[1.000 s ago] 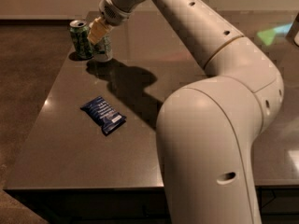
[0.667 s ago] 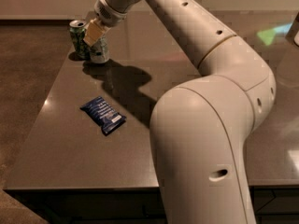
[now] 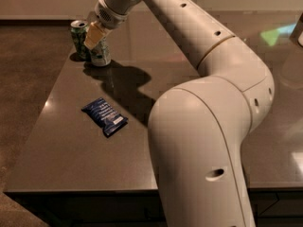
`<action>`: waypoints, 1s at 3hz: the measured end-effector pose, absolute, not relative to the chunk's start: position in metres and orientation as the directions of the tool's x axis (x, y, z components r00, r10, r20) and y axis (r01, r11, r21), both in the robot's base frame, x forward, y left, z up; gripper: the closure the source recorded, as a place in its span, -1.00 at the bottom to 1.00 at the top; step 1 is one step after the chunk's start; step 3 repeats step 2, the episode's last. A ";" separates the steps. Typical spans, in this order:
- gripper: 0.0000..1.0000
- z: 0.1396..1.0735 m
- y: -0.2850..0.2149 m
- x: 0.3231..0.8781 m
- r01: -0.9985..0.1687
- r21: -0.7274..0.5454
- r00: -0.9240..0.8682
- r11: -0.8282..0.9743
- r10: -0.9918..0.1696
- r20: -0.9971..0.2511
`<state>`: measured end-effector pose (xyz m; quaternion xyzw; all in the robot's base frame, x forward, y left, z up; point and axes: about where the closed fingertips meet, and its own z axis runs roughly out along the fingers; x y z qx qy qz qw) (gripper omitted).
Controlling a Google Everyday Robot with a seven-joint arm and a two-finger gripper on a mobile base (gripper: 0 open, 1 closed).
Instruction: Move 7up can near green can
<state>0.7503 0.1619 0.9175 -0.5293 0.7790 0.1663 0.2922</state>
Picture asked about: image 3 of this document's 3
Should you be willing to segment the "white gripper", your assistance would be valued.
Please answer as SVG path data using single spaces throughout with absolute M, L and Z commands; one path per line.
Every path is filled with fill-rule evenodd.
M 93 50 L 110 33 L 109 29 L 118 28 L 127 19 L 127 5 L 127 0 L 97 1 L 95 14 L 100 22 L 95 21 L 90 24 L 84 41 L 84 45 L 89 50 Z

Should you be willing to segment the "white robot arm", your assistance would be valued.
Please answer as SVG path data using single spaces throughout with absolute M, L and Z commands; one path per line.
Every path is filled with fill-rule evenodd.
M 191 0 L 98 0 L 85 44 L 94 48 L 144 2 L 199 78 L 153 105 L 149 147 L 168 227 L 256 227 L 241 144 L 275 95 L 259 56 Z

